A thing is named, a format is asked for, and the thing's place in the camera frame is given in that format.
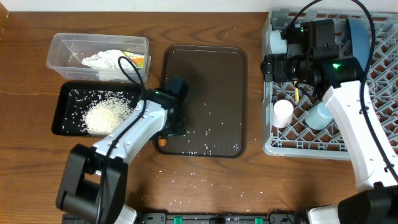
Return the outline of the light blue rice bowl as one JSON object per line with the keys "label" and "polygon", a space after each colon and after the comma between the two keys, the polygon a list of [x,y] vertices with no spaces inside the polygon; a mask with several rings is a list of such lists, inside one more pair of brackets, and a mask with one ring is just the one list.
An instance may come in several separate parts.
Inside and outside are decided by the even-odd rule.
{"label": "light blue rice bowl", "polygon": [[270,34],[270,50],[272,54],[287,53],[287,41],[282,39],[279,30],[273,30]]}

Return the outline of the orange carrot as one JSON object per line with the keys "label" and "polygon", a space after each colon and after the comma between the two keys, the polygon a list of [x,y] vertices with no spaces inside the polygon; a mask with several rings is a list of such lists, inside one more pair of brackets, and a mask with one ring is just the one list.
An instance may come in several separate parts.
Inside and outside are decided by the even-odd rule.
{"label": "orange carrot", "polygon": [[158,138],[158,145],[160,147],[165,147],[167,145],[167,139],[166,138]]}

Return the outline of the yellow plastic spoon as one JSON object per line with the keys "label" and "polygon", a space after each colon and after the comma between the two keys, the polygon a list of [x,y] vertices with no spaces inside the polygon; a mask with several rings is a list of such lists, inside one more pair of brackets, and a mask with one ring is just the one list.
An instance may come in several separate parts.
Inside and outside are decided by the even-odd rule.
{"label": "yellow plastic spoon", "polygon": [[297,81],[294,81],[294,97],[295,102],[298,103],[300,101],[299,89],[297,88]]}

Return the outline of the pink plastic cup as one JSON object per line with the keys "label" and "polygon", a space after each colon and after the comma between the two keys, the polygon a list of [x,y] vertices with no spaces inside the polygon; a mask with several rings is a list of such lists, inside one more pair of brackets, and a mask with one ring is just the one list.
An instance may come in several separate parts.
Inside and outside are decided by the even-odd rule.
{"label": "pink plastic cup", "polygon": [[277,128],[288,127],[293,119],[294,106],[289,100],[278,100],[273,105],[272,125]]}

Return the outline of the light blue cup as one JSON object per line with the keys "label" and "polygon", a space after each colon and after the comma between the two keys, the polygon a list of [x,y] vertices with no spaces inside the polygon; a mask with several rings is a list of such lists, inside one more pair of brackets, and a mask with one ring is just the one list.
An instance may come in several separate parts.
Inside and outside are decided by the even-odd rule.
{"label": "light blue cup", "polygon": [[319,102],[308,111],[306,124],[315,130],[325,129],[333,121],[333,115],[326,108],[324,102]]}

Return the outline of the colourful snack wrapper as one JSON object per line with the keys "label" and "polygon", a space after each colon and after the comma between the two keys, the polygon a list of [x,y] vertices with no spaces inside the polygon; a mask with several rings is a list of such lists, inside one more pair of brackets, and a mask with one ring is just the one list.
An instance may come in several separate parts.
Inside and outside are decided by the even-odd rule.
{"label": "colourful snack wrapper", "polygon": [[144,55],[126,51],[123,51],[123,54],[130,59],[130,61],[136,66],[136,68],[141,69],[144,66]]}

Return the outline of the dark blue bowl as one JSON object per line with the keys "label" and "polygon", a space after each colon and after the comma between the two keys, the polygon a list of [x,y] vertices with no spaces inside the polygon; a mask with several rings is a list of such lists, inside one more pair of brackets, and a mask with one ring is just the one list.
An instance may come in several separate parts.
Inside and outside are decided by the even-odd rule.
{"label": "dark blue bowl", "polygon": [[368,27],[361,19],[355,17],[347,18],[346,26],[351,41],[352,55],[358,60],[362,70],[365,71],[370,53]]}

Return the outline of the white paper napkin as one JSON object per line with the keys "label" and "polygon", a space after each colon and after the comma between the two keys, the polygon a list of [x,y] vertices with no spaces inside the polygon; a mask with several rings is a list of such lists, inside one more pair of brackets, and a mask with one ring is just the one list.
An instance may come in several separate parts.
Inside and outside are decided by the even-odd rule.
{"label": "white paper napkin", "polygon": [[82,64],[98,71],[97,77],[101,81],[127,81],[127,77],[120,71],[118,58],[125,56],[122,50],[100,51],[90,57],[85,57]]}

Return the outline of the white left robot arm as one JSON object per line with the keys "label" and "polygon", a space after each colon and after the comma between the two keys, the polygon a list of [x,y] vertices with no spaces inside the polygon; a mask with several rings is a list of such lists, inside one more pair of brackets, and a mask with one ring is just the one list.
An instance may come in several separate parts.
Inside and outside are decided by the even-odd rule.
{"label": "white left robot arm", "polygon": [[91,147],[77,144],[68,155],[56,207],[88,223],[134,223],[125,204],[129,164],[148,140],[183,134],[181,107],[188,88],[150,89],[132,114]]}

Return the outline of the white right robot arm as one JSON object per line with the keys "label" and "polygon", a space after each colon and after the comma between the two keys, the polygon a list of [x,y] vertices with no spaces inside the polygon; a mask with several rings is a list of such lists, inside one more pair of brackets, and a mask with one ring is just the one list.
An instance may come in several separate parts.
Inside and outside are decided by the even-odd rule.
{"label": "white right robot arm", "polygon": [[333,115],[351,158],[358,193],[312,208],[307,223],[397,223],[397,156],[377,118],[364,71],[354,57],[265,55],[267,82],[298,81],[315,90]]}

